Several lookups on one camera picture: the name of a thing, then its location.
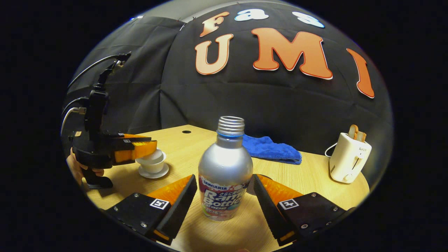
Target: orange letter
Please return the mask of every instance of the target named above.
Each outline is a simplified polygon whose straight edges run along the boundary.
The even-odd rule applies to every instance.
[[[352,49],[347,48],[347,51],[353,56],[353,59],[355,59],[356,67],[358,68],[359,81],[356,83],[358,90],[367,97],[375,97],[372,84],[370,83],[369,71],[367,71],[366,60]]]
[[[229,15],[229,12],[224,11],[223,13],[220,13],[214,17],[211,17],[207,20],[205,20],[204,22],[202,22],[204,24],[204,31],[199,35],[200,37],[203,37],[215,30],[218,29],[218,27],[215,26],[215,24],[219,25],[224,21],[225,16]]]
[[[327,80],[333,78],[323,53],[321,37],[301,31],[291,43],[272,28],[257,28],[253,29],[252,33],[258,36],[259,46],[258,60],[254,62],[255,69],[277,70],[279,63],[274,60],[274,50],[288,71],[296,67],[303,54],[304,60],[300,66],[302,73]]]
[[[216,38],[215,41],[219,44],[218,59],[213,64],[207,62],[208,46],[211,44],[211,41],[204,41],[194,48],[196,50],[196,70],[198,73],[203,75],[216,74],[225,67],[228,60],[229,40],[231,38],[233,38],[233,34],[226,34]]]

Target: table top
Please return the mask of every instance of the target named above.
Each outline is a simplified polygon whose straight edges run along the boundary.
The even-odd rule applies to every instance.
[[[216,132],[184,125],[146,132],[139,135],[157,140],[157,148],[166,153],[169,171],[161,178],[144,178],[139,164],[117,165],[104,170],[114,186],[90,190],[84,180],[87,196],[102,209],[108,209],[134,192],[148,194],[174,181],[194,174],[198,181],[198,165],[204,151],[216,141]],[[254,174],[263,174],[302,194],[317,192],[347,210],[359,205],[368,195],[369,186],[360,173],[351,184],[336,182],[329,174],[329,158],[301,152],[302,163],[290,165],[252,158]],[[272,236],[257,197],[246,193],[234,218],[216,222],[205,217],[200,206],[199,190],[193,198],[172,249],[178,251],[225,251],[240,248],[249,251],[274,251],[280,247]]]

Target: saucer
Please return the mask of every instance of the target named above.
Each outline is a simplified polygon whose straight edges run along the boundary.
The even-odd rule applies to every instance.
[[[163,177],[166,173],[168,173],[168,170],[169,170],[169,167],[165,163],[164,167],[162,168],[162,170],[160,172],[149,173],[149,172],[146,172],[145,170],[143,170],[142,166],[139,166],[138,173],[145,178],[160,178],[160,177]]]

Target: blue microfiber cloth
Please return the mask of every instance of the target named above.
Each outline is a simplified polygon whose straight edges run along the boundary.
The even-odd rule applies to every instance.
[[[243,146],[253,157],[293,165],[302,163],[300,152],[285,143],[274,143],[268,136],[255,138],[243,135]]]

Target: silver bottle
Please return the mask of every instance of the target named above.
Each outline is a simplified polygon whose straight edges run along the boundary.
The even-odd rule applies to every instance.
[[[199,189],[204,214],[216,221],[235,215],[253,173],[252,158],[243,147],[244,119],[223,116],[216,142],[199,162]]]

